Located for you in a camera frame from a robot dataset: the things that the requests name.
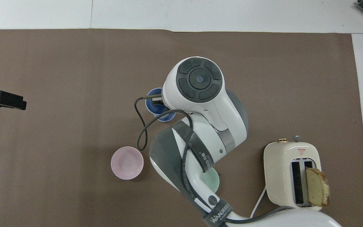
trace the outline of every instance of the gray cable strap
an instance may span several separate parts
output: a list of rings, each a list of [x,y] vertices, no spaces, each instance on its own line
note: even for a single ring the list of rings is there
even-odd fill
[[[190,137],[190,141],[188,142],[188,146],[193,152],[197,161],[200,163],[203,172],[208,171],[208,169],[214,166],[214,160],[208,149],[203,144],[198,135],[186,123],[183,121],[177,121],[171,127],[179,134],[184,142],[187,141],[189,134],[191,132],[193,133]]]
[[[233,208],[225,200],[221,199],[203,220],[209,227],[220,227],[225,223],[232,210]]]

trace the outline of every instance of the round button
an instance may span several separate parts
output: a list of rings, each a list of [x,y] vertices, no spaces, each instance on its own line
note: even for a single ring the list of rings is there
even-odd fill
[[[205,69],[195,69],[190,73],[189,82],[195,89],[205,89],[211,82],[211,75]]]

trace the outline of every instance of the white table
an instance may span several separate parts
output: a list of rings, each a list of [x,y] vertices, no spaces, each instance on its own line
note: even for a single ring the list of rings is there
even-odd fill
[[[363,118],[363,13],[355,0],[0,0],[0,29],[352,33]]]

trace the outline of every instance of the blue cup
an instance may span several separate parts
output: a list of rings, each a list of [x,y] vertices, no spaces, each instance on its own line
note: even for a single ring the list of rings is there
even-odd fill
[[[148,92],[148,95],[156,95],[161,94],[162,88],[155,88],[152,89],[150,92]],[[145,99],[145,106],[147,107],[148,111],[152,113],[155,117],[163,113],[166,109],[166,106],[164,105],[153,105],[152,99]],[[172,120],[175,117],[176,113],[170,113],[163,115],[160,119],[158,119],[161,122],[168,122]]]

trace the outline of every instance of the pink bowl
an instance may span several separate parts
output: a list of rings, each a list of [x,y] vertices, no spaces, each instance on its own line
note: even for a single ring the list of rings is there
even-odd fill
[[[120,179],[130,180],[137,177],[144,166],[140,151],[133,147],[118,149],[111,158],[111,170]]]

